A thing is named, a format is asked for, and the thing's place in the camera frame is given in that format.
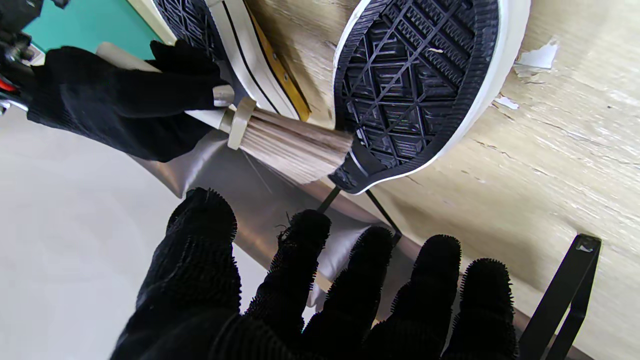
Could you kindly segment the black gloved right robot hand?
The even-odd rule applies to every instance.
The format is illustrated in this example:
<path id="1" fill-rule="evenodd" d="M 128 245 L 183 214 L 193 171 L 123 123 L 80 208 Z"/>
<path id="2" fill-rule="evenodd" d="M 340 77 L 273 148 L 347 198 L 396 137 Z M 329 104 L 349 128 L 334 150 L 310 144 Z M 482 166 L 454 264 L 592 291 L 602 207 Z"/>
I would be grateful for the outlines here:
<path id="1" fill-rule="evenodd" d="M 150 49 L 157 71 L 119 68 L 77 47 L 48 51 L 32 68 L 27 119 L 147 161 L 189 153 L 211 126 L 188 112 L 228 107 L 234 90 L 217 64 L 183 39 L 153 40 Z"/>

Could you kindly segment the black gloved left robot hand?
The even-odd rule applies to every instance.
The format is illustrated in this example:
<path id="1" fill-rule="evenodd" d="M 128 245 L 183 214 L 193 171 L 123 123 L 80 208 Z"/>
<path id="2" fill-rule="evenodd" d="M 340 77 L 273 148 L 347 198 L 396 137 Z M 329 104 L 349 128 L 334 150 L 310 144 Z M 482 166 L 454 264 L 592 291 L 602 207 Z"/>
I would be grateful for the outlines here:
<path id="1" fill-rule="evenodd" d="M 216 191 L 197 187 L 174 210 L 155 249 L 112 360 L 515 360 L 510 276 L 477 259 L 459 276 L 461 244 L 434 235 L 422 246 L 391 314 L 374 324 L 393 234 L 359 235 L 308 323 L 303 312 L 330 235 L 318 210 L 295 214 L 247 311 L 233 256 L 237 220 Z"/>

